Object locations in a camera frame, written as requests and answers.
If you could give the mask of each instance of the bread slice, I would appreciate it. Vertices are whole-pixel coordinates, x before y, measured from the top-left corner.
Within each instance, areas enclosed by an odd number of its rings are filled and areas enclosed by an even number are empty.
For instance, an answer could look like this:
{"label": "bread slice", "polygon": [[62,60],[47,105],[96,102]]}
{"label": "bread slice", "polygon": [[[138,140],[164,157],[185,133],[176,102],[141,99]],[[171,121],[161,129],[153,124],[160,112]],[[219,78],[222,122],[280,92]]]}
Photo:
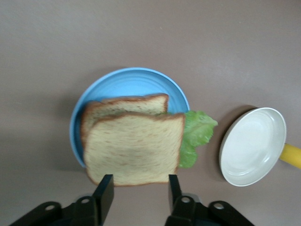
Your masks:
{"label": "bread slice", "polygon": [[100,119],[90,130],[84,161],[99,184],[114,175],[115,186],[167,183],[180,159],[185,116],[122,113]]}
{"label": "bread slice", "polygon": [[111,98],[101,102],[88,103],[81,117],[80,138],[82,145],[85,146],[88,132],[100,118],[122,112],[141,112],[153,115],[164,113],[167,112],[168,99],[168,95],[162,93],[144,97]]}

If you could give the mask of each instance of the lettuce leaf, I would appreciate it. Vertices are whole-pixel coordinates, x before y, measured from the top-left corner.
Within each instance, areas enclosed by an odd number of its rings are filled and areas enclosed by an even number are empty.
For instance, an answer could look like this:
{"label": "lettuce leaf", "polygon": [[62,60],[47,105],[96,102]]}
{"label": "lettuce leaf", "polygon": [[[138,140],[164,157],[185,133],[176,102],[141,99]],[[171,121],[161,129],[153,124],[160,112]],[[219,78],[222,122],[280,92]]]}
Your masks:
{"label": "lettuce leaf", "polygon": [[188,111],[185,113],[185,128],[180,149],[180,168],[192,167],[198,157],[196,147],[209,142],[217,121],[202,111]]}

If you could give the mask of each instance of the plate rim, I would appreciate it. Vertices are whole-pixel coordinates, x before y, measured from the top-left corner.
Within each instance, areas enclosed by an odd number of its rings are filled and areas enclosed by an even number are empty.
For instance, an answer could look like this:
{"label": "plate rim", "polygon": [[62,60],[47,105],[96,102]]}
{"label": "plate rim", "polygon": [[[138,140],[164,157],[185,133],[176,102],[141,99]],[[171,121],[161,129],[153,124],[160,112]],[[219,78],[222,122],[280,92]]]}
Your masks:
{"label": "plate rim", "polygon": [[89,87],[81,94],[81,96],[79,97],[79,99],[77,100],[75,107],[72,111],[71,114],[71,118],[70,118],[70,125],[69,125],[69,140],[70,140],[70,144],[71,144],[71,149],[72,152],[74,154],[74,156],[76,157],[77,161],[79,162],[79,164],[85,168],[86,165],[84,163],[84,161],[80,158],[78,150],[77,150],[77,145],[76,145],[76,136],[75,136],[75,122],[78,116],[78,112],[81,110],[82,106],[83,106],[83,100],[86,98],[86,96],[95,89],[95,87],[97,85],[99,85],[99,83],[103,82],[104,80],[106,80],[107,78],[114,76],[116,74],[119,73],[124,73],[124,72],[128,72],[128,71],[145,71],[145,72],[152,72],[155,74],[158,74],[162,77],[164,77],[165,79],[167,79],[168,81],[170,81],[177,89],[178,91],[181,93],[181,96],[183,97],[185,104],[187,106],[187,110],[190,110],[190,106],[189,106],[189,102],[187,100],[187,97],[185,96],[183,90],[181,89],[181,87],[174,81],[172,80],[170,77],[168,77],[167,75],[156,71],[154,69],[150,69],[150,68],[146,68],[146,67],[126,67],[126,68],[121,68],[121,69],[117,69],[115,71],[109,72],[103,76],[101,76],[99,79],[95,80],[92,84],[89,85]]}
{"label": "plate rim", "polygon": [[[248,184],[243,184],[243,185],[238,185],[238,184],[235,184],[233,183],[232,181],[228,180],[228,178],[225,176],[225,173],[223,171],[223,163],[222,163],[222,156],[223,156],[223,148],[224,148],[224,145],[225,143],[227,142],[227,139],[228,139],[228,136],[230,135],[230,133],[232,132],[232,130],[237,126],[237,124],[243,120],[245,117],[248,117],[250,114],[253,114],[254,112],[257,112],[257,111],[262,111],[262,110],[272,110],[272,111],[275,111],[279,116],[280,118],[282,119],[282,123],[283,123],[283,126],[284,126],[284,137],[283,137],[283,144],[281,146],[281,149],[279,151],[279,154],[278,154],[278,157],[275,159],[274,163],[271,165],[270,169],[265,172],[262,176],[260,176],[259,178],[257,178],[255,181],[251,182],[251,183],[248,183]],[[285,145],[285,140],[286,140],[286,135],[287,135],[287,127],[286,127],[286,122],[285,122],[285,119],[283,117],[283,115],[276,109],[274,108],[271,108],[271,107],[258,107],[258,108],[255,108],[255,109],[252,109],[244,114],[242,114],[240,117],[238,117],[231,125],[230,127],[228,128],[228,130],[226,131],[223,139],[222,139],[222,143],[221,143],[221,147],[220,147],[220,152],[219,152],[219,164],[220,164],[220,169],[222,171],[222,175],[223,177],[226,179],[226,181],[228,181],[230,184],[234,185],[234,186],[249,186],[249,185],[252,185],[256,182],[258,182],[259,180],[261,180],[262,178],[264,178],[270,171],[271,169],[275,166],[277,160],[279,159],[282,151],[283,151],[283,148],[284,148],[284,145]]]}

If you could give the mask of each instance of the gray tabletop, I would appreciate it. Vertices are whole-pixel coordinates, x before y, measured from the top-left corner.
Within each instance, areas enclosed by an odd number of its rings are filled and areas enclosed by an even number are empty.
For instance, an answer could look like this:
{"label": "gray tabletop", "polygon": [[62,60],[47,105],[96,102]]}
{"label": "gray tabletop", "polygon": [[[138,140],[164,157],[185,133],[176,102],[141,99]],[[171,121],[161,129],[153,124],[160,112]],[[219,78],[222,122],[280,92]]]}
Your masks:
{"label": "gray tabletop", "polygon": [[[299,0],[4,0],[0,33],[0,225],[94,191],[71,150],[71,113],[91,83],[133,66],[168,75],[219,123],[196,165],[178,170],[184,192],[257,226],[300,225],[299,169],[279,160],[236,187],[218,165],[225,130],[254,106],[280,111],[286,142],[301,147]],[[159,226],[169,214],[166,184],[118,187],[105,225]]]}

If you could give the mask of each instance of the yellow handle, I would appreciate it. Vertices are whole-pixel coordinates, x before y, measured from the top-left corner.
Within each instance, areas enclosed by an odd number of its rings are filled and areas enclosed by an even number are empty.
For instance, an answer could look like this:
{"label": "yellow handle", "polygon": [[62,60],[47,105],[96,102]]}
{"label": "yellow handle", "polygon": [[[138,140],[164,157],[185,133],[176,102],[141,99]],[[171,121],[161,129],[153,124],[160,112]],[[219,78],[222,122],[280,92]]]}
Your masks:
{"label": "yellow handle", "polygon": [[280,156],[282,161],[285,161],[295,167],[301,169],[301,149],[289,144],[285,144],[283,152]]}

